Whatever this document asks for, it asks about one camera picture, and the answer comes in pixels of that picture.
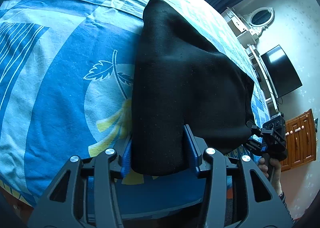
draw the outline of wooden cabinet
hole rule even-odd
[[[312,110],[286,122],[288,158],[281,162],[282,171],[316,160],[316,133]]]

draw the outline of bedsheet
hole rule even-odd
[[[70,156],[96,156],[130,135],[134,54],[148,1],[3,2],[0,186],[12,195],[36,206]],[[270,119],[263,92],[225,20],[204,0],[165,1],[255,81],[251,105],[261,127]],[[243,154],[241,146],[229,156]],[[123,218],[158,218],[200,202],[204,180],[189,170],[131,171],[116,189]]]

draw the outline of flat screen tv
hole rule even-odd
[[[302,86],[291,61],[280,45],[261,56],[276,89],[278,97]]]

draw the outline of brown cabinet door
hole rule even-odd
[[[289,124],[286,123],[285,125],[285,132],[289,132]],[[287,171],[291,168],[291,143],[290,143],[290,135],[286,135],[285,140],[287,142],[287,150],[288,150],[288,157],[281,161],[281,171]]]
[[[296,167],[303,164],[303,142],[301,131],[295,132],[298,128],[301,129],[300,119],[296,119],[288,123],[289,139],[291,145],[291,167]]]
[[[301,135],[303,140],[303,163],[315,160],[316,142],[313,131],[313,119],[310,113],[300,117]]]

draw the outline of patterned bed sheet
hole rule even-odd
[[[9,193],[35,206],[70,156],[96,156],[130,135],[134,52],[148,1],[3,2],[0,186]],[[225,20],[204,0],[165,1],[255,81],[251,105],[261,127],[270,119],[263,92]],[[239,147],[229,155],[243,154]],[[131,171],[116,189],[123,218],[158,218],[200,202],[204,180],[189,170]]]

